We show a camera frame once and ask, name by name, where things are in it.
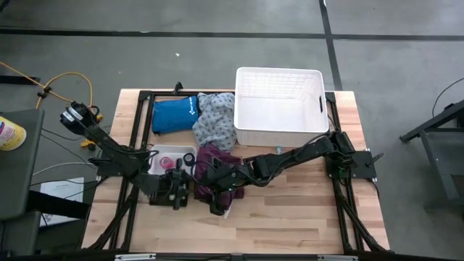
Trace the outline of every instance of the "blue bag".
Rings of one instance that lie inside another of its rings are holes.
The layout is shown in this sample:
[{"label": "blue bag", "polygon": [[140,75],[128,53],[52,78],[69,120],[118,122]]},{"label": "blue bag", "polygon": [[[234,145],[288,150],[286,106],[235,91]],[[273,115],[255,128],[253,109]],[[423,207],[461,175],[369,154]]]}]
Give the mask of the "blue bag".
[{"label": "blue bag", "polygon": [[198,98],[190,96],[173,101],[155,101],[152,130],[154,134],[191,130],[198,120]]}]

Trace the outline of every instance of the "wooden table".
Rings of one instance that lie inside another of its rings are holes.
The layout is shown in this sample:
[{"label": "wooden table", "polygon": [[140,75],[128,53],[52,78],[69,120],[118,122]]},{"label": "wooden table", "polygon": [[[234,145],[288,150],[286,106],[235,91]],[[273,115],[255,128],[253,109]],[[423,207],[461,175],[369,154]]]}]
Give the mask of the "wooden table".
[{"label": "wooden table", "polygon": [[[129,144],[139,89],[120,92],[111,137]],[[363,129],[355,95],[337,91],[336,103],[341,129],[356,150],[365,148]],[[145,114],[142,114],[139,135]],[[197,146],[191,131],[149,137],[150,144]],[[232,155],[250,157],[275,153],[273,147],[236,145]],[[121,178],[109,178],[95,193],[83,247],[95,242],[113,218]],[[358,215],[365,227],[386,249],[389,244],[373,184],[353,180]],[[121,226],[120,243],[125,232]],[[355,247],[352,224],[348,221],[350,242]],[[269,186],[247,186],[245,198],[233,201],[227,219],[210,214],[209,206],[193,199],[178,211],[172,207],[148,205],[142,193],[134,220],[132,252],[241,252],[268,254],[342,253],[339,223],[332,183],[326,177],[324,159],[318,158],[285,170]]]}]

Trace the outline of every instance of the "white bin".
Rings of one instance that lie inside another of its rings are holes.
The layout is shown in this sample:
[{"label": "white bin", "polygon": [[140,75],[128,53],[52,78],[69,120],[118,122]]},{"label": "white bin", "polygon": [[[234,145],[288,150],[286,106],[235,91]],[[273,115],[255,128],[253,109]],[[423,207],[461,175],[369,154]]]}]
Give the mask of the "white bin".
[{"label": "white bin", "polygon": [[242,145],[304,145],[328,131],[326,95],[317,70],[240,67],[233,124]]}]

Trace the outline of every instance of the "gray floor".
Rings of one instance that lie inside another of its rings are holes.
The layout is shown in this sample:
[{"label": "gray floor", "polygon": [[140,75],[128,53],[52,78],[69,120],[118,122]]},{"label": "gray floor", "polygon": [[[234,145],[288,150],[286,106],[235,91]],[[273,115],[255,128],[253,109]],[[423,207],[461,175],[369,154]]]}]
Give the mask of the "gray floor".
[{"label": "gray floor", "polygon": [[[459,0],[326,3],[334,33],[464,34],[464,2]],[[15,0],[0,14],[0,25],[323,33],[316,0]],[[368,146],[385,154],[376,167],[386,229],[395,252],[464,259],[460,213],[422,208],[444,195],[422,144],[403,145],[398,140],[430,118],[434,100],[444,87],[464,77],[463,47],[464,42],[335,41],[343,88],[356,94]],[[111,125],[121,88],[172,88],[177,81],[186,88],[233,88],[235,71],[241,66],[317,69],[323,73],[326,89],[334,89],[325,40],[0,35],[0,57],[43,81],[66,71],[84,73],[94,85],[94,103],[105,116],[104,125]],[[0,68],[0,74],[11,72]],[[80,79],[62,79],[54,87],[66,97],[88,102],[87,86]],[[1,86],[0,111],[33,107],[37,91],[30,86]],[[464,88],[455,86],[437,108],[463,97]],[[47,99],[42,108],[45,128],[72,136],[58,121],[64,109],[61,101]],[[83,157],[90,155],[78,142],[60,142]],[[43,140],[36,169],[76,161]],[[64,167],[40,174],[34,182],[81,175],[91,180],[94,171],[86,166]]]}]

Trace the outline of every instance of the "patterned fabric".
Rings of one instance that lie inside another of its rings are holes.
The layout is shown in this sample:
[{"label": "patterned fabric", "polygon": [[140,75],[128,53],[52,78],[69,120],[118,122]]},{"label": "patterned fabric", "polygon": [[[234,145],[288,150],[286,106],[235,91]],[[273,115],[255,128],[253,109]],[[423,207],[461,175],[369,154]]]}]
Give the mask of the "patterned fabric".
[{"label": "patterned fabric", "polygon": [[196,142],[200,146],[211,143],[224,152],[231,151],[236,142],[233,126],[235,96],[232,93],[200,93],[198,100],[202,114],[193,127]]}]

